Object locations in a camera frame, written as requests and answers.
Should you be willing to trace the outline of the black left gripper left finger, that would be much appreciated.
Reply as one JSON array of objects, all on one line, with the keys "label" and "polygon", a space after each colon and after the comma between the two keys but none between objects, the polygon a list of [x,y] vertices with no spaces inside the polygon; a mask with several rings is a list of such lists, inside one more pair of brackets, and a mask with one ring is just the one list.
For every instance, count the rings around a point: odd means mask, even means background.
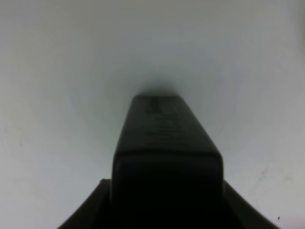
[{"label": "black left gripper left finger", "polygon": [[59,228],[109,229],[110,184],[109,179],[102,179],[82,205]]}]

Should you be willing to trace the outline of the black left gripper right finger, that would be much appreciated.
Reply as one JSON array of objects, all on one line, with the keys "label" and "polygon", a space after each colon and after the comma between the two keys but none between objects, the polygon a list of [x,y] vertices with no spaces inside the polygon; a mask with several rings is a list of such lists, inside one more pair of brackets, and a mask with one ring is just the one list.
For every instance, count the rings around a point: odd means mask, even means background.
[{"label": "black left gripper right finger", "polygon": [[224,182],[224,201],[241,229],[279,228],[253,208],[227,181]]}]

